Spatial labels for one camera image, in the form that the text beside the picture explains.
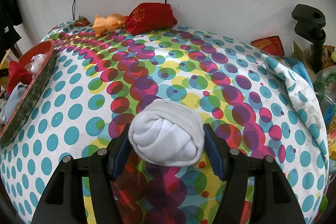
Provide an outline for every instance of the orange plastic figurine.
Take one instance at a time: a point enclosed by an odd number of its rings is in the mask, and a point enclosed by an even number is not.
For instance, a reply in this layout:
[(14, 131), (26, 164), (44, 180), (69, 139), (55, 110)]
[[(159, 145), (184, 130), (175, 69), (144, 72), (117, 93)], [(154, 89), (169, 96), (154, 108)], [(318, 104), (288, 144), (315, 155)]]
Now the orange plastic figurine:
[(128, 16), (122, 16), (119, 14), (111, 14), (107, 18), (96, 15), (92, 28), (96, 37), (100, 37), (100, 35), (106, 30), (109, 32), (120, 33), (127, 18)]

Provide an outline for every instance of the red snack packet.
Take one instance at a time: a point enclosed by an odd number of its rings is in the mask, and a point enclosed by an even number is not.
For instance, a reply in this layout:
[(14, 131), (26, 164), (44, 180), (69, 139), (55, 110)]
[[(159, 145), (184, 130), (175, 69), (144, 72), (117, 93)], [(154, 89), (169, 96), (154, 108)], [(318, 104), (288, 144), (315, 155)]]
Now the red snack packet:
[(10, 61), (8, 69), (8, 86), (7, 92), (9, 96), (12, 94), (13, 89), (19, 82), (29, 85), (33, 79), (33, 74), (28, 72), (26, 68), (15, 61)]
[(126, 19), (126, 31), (132, 35), (171, 28), (177, 24), (170, 4), (141, 3)]
[(254, 47), (257, 47), (260, 50), (263, 50), (264, 52), (267, 52), (267, 53), (270, 53), (270, 54), (273, 54), (279, 57), (285, 56), (285, 52), (282, 47), (280, 37), (278, 37), (277, 35), (273, 37), (266, 37), (266, 38), (252, 41), (251, 45)]

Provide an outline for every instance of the ribbed fabric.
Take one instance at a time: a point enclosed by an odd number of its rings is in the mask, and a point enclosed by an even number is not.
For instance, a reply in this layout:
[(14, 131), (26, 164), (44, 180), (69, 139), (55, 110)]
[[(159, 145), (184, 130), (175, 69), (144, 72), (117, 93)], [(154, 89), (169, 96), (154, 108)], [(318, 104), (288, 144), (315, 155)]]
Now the ribbed fabric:
[(131, 123), (128, 137), (145, 161), (162, 166), (190, 166), (203, 153), (202, 117), (187, 106), (156, 99)]

